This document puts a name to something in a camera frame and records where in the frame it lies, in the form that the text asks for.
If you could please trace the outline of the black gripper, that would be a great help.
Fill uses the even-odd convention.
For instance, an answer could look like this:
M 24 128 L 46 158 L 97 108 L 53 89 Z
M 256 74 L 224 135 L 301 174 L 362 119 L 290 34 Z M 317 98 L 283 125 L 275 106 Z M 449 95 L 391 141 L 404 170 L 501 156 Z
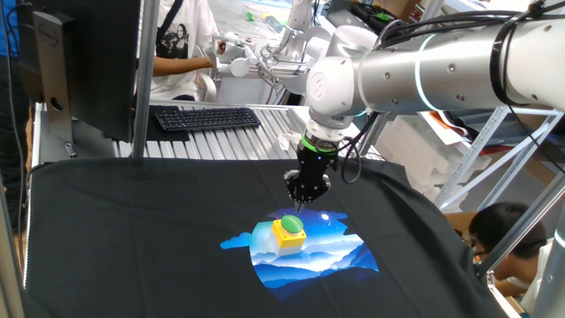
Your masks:
M 294 210 L 300 211 L 331 189 L 326 170 L 337 169 L 337 153 L 320 153 L 310 148 L 300 148 L 297 155 L 298 170 L 286 171 L 284 181 L 289 196 L 294 202 Z

